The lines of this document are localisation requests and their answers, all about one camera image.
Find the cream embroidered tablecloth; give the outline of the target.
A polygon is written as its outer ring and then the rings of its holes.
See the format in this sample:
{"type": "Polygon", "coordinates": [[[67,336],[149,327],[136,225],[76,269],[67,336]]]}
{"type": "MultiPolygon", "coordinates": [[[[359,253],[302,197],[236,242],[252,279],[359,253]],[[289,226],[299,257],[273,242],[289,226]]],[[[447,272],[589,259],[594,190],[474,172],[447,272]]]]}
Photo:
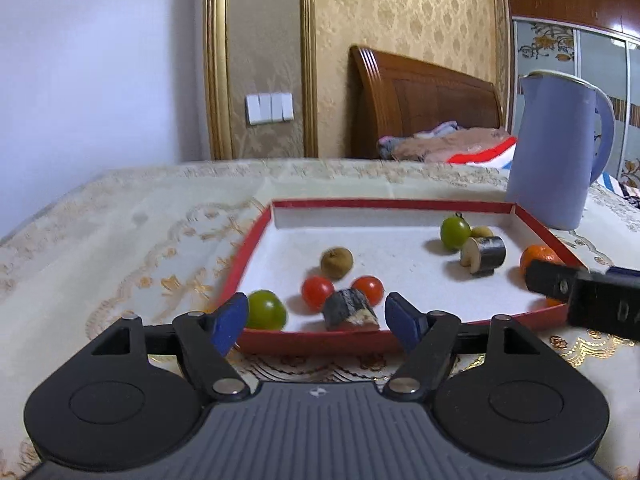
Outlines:
{"type": "MultiPolygon", "coordinates": [[[[145,322],[206,307],[236,250],[275,198],[375,197],[502,202],[506,172],[416,162],[265,160],[113,171],[67,194],[1,241],[1,479],[39,460],[23,425],[29,393],[123,313],[145,322]]],[[[639,211],[596,184],[560,240],[593,269],[639,269],[639,211]]],[[[542,339],[604,387],[611,422],[597,462],[639,479],[639,344],[559,328],[542,339]]],[[[384,382],[399,356],[242,356],[258,378],[384,382]]]]}

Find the colourful striped bedding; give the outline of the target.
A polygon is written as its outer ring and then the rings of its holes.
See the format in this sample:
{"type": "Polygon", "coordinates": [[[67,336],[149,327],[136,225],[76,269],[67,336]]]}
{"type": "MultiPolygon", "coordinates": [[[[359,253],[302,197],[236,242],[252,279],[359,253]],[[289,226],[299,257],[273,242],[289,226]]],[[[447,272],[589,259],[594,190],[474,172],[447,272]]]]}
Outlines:
{"type": "Polygon", "coordinates": [[[462,128],[454,120],[413,136],[378,139],[378,157],[396,162],[446,162],[510,169],[516,137],[503,128],[462,128]]]}

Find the brown longan fruit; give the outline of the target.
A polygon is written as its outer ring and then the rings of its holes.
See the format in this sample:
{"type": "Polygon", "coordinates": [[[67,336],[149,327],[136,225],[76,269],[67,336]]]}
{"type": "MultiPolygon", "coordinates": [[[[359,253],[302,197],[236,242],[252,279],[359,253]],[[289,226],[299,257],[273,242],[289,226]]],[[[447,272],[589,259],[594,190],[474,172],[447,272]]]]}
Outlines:
{"type": "Polygon", "coordinates": [[[354,265],[352,253],[345,247],[331,247],[322,252],[320,270],[332,281],[339,281],[349,274],[354,265]]]}

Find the gold wall frame moulding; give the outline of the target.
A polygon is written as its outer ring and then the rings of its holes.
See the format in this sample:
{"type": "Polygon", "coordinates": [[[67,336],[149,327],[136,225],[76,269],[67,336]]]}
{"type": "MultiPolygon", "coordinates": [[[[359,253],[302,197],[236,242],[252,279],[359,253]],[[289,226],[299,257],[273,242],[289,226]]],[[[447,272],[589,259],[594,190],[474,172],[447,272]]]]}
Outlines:
{"type": "Polygon", "coordinates": [[[208,159],[316,157],[314,0],[200,0],[198,106],[208,159]],[[292,122],[250,126],[245,97],[291,93],[292,122]]]}

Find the yellow round longan fruit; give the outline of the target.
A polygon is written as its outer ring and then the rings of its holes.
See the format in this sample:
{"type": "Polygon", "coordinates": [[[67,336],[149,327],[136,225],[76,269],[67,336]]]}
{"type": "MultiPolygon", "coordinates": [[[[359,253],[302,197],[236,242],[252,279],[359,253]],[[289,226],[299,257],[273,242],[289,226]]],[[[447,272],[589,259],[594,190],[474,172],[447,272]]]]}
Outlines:
{"type": "Polygon", "coordinates": [[[494,236],[494,232],[488,228],[488,226],[476,226],[471,230],[471,236],[473,238],[484,238],[494,236]]]}

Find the green tomato with stem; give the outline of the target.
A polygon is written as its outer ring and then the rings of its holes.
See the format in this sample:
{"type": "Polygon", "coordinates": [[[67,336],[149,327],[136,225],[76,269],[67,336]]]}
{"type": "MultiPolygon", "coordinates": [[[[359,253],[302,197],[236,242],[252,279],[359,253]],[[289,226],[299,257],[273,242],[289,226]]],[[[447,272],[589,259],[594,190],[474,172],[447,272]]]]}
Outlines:
{"type": "Polygon", "coordinates": [[[447,217],[440,225],[440,240],[452,252],[460,250],[470,236],[471,227],[461,212],[456,212],[447,217]]]}

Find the blue electric kettle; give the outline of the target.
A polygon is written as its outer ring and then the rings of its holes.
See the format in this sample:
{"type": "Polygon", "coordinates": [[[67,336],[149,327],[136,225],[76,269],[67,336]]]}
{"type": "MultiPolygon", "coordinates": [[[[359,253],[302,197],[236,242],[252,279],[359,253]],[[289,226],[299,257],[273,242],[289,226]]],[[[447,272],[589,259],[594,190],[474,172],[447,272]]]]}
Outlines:
{"type": "Polygon", "coordinates": [[[574,230],[612,153],[613,105],[594,84],[556,70],[533,70],[522,87],[506,199],[548,228],[574,230]]]}

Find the red cherry tomato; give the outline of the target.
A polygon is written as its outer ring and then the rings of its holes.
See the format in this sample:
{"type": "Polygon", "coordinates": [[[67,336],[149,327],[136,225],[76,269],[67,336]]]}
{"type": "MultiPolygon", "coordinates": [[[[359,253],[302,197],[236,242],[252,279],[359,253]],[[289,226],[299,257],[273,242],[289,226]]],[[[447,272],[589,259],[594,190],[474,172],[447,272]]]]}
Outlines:
{"type": "Polygon", "coordinates": [[[300,296],[312,312],[320,312],[326,300],[335,292],[333,283],[320,275],[306,278],[300,288],[300,296]]]}
{"type": "Polygon", "coordinates": [[[371,307],[377,306],[383,300],[385,294],[383,283],[373,275],[363,275],[360,278],[356,278],[350,288],[362,292],[371,307]]]}

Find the wooden bed headboard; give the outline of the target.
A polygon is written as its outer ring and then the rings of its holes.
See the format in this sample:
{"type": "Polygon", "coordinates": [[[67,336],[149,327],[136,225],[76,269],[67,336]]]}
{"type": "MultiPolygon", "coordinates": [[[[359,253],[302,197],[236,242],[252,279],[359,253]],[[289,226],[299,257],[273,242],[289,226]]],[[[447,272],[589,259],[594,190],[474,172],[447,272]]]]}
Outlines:
{"type": "Polygon", "coordinates": [[[349,156],[378,157],[383,136],[412,136],[454,120],[469,127],[499,128],[504,116],[489,81],[399,54],[352,46],[356,110],[349,156]]]}

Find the black sugarcane piece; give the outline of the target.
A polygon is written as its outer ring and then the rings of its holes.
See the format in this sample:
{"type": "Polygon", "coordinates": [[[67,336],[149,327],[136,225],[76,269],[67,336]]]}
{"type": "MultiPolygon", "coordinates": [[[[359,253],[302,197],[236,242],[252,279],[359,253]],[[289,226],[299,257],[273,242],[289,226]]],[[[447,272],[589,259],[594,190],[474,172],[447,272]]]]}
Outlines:
{"type": "Polygon", "coordinates": [[[501,237],[470,237],[460,250],[460,264],[474,276],[493,274],[506,260],[501,237]]]}

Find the red shallow cardboard box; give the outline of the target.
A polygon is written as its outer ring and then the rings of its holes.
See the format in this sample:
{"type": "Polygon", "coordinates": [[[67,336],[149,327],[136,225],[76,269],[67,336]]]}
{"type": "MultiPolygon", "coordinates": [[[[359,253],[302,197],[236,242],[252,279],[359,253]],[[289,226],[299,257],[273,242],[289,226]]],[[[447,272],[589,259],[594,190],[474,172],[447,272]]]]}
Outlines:
{"type": "Polygon", "coordinates": [[[344,247],[354,257],[342,289],[363,275],[378,278],[385,292],[399,292],[422,312],[444,310],[462,321],[485,324],[508,314],[534,330],[560,326],[563,306],[549,307],[529,292],[520,272],[522,252],[546,245],[568,266],[575,256],[551,231],[519,206],[470,200],[275,200],[255,221],[233,260],[220,294],[273,292],[288,310],[282,330],[246,330],[238,340],[245,353],[273,356],[386,353],[399,350],[382,324],[375,332],[330,332],[322,315],[300,296],[303,281],[319,270],[322,252],[344,247]],[[442,222],[458,212],[471,226],[488,226],[506,245],[506,260],[493,274],[477,278],[460,266],[439,239],[442,222]]]}

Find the sliding door wardrobe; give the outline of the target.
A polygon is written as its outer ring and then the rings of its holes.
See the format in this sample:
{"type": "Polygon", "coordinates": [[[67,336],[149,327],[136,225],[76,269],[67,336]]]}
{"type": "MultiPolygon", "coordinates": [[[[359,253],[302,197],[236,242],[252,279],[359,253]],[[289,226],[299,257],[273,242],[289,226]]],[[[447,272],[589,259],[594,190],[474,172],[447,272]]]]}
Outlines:
{"type": "Polygon", "coordinates": [[[605,172],[639,186],[639,0],[509,0],[512,110],[520,130],[522,78],[556,70],[595,84],[612,103],[614,142],[605,172]]]}

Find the small green tomato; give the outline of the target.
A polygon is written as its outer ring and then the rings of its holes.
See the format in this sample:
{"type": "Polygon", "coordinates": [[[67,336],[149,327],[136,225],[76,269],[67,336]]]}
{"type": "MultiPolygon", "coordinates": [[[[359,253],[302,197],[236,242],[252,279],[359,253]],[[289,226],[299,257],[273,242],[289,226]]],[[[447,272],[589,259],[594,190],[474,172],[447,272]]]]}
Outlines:
{"type": "Polygon", "coordinates": [[[288,320],[283,302],[271,290],[255,290],[248,297],[246,327],[251,330],[282,330],[288,320]]]}

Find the white wall switch panel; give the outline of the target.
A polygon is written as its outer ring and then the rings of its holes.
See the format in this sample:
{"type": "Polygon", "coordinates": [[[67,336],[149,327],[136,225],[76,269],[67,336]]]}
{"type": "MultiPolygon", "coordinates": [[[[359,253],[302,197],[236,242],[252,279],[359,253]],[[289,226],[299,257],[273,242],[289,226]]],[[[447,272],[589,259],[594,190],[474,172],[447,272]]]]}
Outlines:
{"type": "Polygon", "coordinates": [[[291,93],[259,93],[245,97],[246,120],[250,126],[292,122],[294,102],[291,93]]]}

